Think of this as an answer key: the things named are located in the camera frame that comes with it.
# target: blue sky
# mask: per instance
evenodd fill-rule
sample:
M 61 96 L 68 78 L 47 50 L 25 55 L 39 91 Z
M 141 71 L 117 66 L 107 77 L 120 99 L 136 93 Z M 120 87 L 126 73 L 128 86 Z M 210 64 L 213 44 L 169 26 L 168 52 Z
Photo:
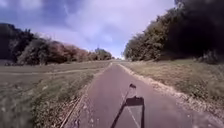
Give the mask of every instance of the blue sky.
M 121 57 L 133 35 L 173 6 L 174 0 L 0 0 L 0 22 Z

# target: cloud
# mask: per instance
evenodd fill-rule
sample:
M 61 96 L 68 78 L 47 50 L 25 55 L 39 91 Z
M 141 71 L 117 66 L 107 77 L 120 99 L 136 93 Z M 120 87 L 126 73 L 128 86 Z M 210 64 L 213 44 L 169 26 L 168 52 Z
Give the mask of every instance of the cloud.
M 0 0 L 0 7 L 6 8 L 8 7 L 8 3 L 6 0 Z
M 66 23 L 92 43 L 112 41 L 114 49 L 109 49 L 114 52 L 173 6 L 173 0 L 84 0 L 78 11 L 68 14 Z
M 20 0 L 20 7 L 24 10 L 36 10 L 43 6 L 43 0 Z

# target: grass verge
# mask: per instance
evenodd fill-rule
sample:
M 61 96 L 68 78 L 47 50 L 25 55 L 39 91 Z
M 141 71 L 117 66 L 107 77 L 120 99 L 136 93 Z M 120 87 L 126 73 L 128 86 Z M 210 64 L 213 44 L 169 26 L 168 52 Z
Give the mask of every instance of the grass verge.
M 194 99 L 224 109 L 224 65 L 208 65 L 193 60 L 123 62 L 134 72 L 181 91 Z
M 80 90 L 92 80 L 95 73 L 109 63 L 98 64 L 99 62 L 85 63 L 80 68 L 85 67 L 86 70 L 65 74 L 0 74 L 0 127 L 60 127 L 67 112 L 72 108 L 72 104 L 81 96 Z M 60 68 L 60 71 L 66 71 L 72 67 L 77 67 L 75 69 L 79 70 L 78 66 L 67 64 L 66 69 Z M 15 68 L 22 71 L 19 67 L 8 68 L 9 73 L 16 72 Z M 26 66 L 23 67 L 24 72 L 28 73 L 36 70 L 36 67 L 33 68 L 27 67 L 26 70 Z

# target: tree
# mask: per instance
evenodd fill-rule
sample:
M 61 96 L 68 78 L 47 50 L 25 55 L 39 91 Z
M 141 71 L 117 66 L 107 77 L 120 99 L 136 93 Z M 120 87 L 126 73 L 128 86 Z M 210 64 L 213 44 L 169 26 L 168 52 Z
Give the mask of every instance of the tree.
M 48 62 L 49 49 L 45 40 L 36 39 L 30 42 L 23 53 L 19 56 L 18 62 L 21 64 L 36 65 Z
M 112 58 L 111 53 L 107 52 L 104 49 L 97 48 L 95 50 L 95 53 L 97 54 L 98 60 L 110 60 Z

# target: green lawn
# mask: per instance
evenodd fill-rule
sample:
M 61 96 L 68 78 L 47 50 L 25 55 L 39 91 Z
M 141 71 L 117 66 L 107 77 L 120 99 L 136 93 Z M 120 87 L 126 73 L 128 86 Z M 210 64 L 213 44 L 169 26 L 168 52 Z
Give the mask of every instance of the green lawn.
M 59 127 L 72 103 L 81 96 L 80 89 L 109 63 L 0 67 L 0 127 Z M 52 69 L 55 74 L 46 74 Z M 57 74 L 69 70 L 77 71 Z
M 195 99 L 224 108 L 224 65 L 208 65 L 193 60 L 123 62 L 123 65 Z

